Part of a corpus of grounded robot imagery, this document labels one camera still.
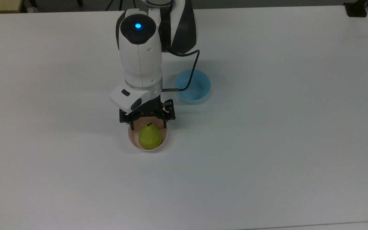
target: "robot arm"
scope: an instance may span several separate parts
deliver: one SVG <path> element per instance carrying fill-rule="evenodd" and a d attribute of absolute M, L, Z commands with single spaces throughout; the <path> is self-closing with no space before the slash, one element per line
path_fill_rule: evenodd
<path fill-rule="evenodd" d="M 124 74 L 110 94 L 111 101 L 121 109 L 121 122 L 132 125 L 140 115 L 153 115 L 165 122 L 175 118 L 172 100 L 163 104 L 160 101 L 162 43 L 184 54 L 196 45 L 196 30 L 191 0 L 172 1 L 164 16 L 157 8 L 129 9 L 121 15 L 116 38 Z M 168 112 L 163 110 L 165 104 L 169 105 Z"/>

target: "pear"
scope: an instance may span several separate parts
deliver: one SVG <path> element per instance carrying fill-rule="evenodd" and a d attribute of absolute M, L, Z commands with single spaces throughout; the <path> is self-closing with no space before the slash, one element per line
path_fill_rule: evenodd
<path fill-rule="evenodd" d="M 162 142 L 160 130 L 151 122 L 145 124 L 139 131 L 139 144 L 146 150 L 159 147 Z"/>

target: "black cable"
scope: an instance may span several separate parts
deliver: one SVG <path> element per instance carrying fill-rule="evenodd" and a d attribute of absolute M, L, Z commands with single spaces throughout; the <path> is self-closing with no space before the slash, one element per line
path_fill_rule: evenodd
<path fill-rule="evenodd" d="M 160 34 L 160 37 L 161 37 L 161 25 L 159 25 L 159 34 Z M 196 50 L 196 51 L 193 51 L 193 52 L 188 53 L 188 54 L 178 54 L 178 53 L 170 50 L 170 48 L 167 45 L 165 45 L 161 39 L 160 39 L 160 41 L 161 41 L 162 46 L 165 47 L 165 49 L 169 53 L 171 53 L 173 55 L 176 55 L 178 57 L 188 57 L 190 55 L 193 55 L 193 54 L 197 53 L 197 57 L 195 58 L 193 69 L 191 70 L 191 75 L 190 75 L 190 79 L 188 79 L 187 86 L 183 89 L 178 89 L 178 88 L 163 89 L 162 92 L 178 92 L 178 91 L 184 91 L 184 90 L 188 89 L 188 87 L 190 86 L 191 80 L 193 79 L 193 74 L 194 74 L 194 70 L 196 69 L 196 64 L 197 64 L 197 61 L 198 61 L 198 57 L 200 55 L 200 50 Z"/>
<path fill-rule="evenodd" d="M 111 0 L 110 1 L 110 3 L 109 3 L 109 5 L 108 5 L 108 7 L 106 8 L 106 10 L 105 11 L 107 11 L 108 9 L 109 9 L 109 7 L 110 7 L 110 5 L 113 3 L 113 0 Z"/>
<path fill-rule="evenodd" d="M 123 5 L 123 0 L 120 0 L 120 4 L 119 4 L 119 11 L 121 11 L 121 6 Z"/>

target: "bowl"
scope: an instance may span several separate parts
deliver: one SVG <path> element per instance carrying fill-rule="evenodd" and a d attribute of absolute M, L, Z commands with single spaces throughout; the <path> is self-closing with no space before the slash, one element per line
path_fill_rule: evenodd
<path fill-rule="evenodd" d="M 162 142 L 161 145 L 159 145 L 159 147 L 161 147 L 165 140 L 167 139 L 167 135 L 168 135 L 168 130 L 167 128 L 164 128 L 164 122 L 161 119 L 158 119 L 156 117 L 147 117 L 147 118 L 139 118 L 134 122 L 134 130 L 131 130 L 130 126 L 129 126 L 129 130 L 128 130 L 128 135 L 129 135 L 129 139 L 130 142 L 139 150 L 143 150 L 146 152 L 151 152 L 154 150 L 157 150 L 159 147 L 156 147 L 154 149 L 145 149 L 143 147 L 140 146 L 139 144 L 139 132 L 140 129 L 142 129 L 142 127 L 144 125 L 146 125 L 148 122 L 153 123 L 161 132 L 161 137 L 162 137 Z"/>
<path fill-rule="evenodd" d="M 178 74 L 174 86 L 179 89 L 185 88 L 190 79 L 191 71 L 191 69 L 184 70 Z M 210 89 L 211 82 L 208 76 L 200 70 L 194 70 L 190 86 L 184 91 L 179 91 L 178 98 L 187 104 L 199 104 L 206 99 Z"/>

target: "white bowl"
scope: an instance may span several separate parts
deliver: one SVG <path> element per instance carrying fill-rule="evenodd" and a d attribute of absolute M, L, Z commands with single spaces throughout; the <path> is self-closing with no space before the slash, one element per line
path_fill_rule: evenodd
<path fill-rule="evenodd" d="M 165 140 L 167 139 L 168 129 L 164 128 L 163 120 L 158 119 L 156 117 L 139 118 L 137 121 L 134 122 L 134 130 L 133 131 L 131 130 L 131 128 L 129 126 L 128 135 L 129 135 L 130 142 L 136 148 L 138 148 L 139 150 L 146 151 L 146 152 L 151 152 L 151 151 L 157 150 L 159 147 L 156 147 L 154 149 L 145 149 L 145 148 L 141 147 L 140 144 L 139 144 L 139 131 L 148 122 L 153 123 L 160 130 L 161 137 L 162 137 L 162 142 L 161 142 L 161 145 L 159 145 L 159 147 L 161 147 L 164 144 Z"/>

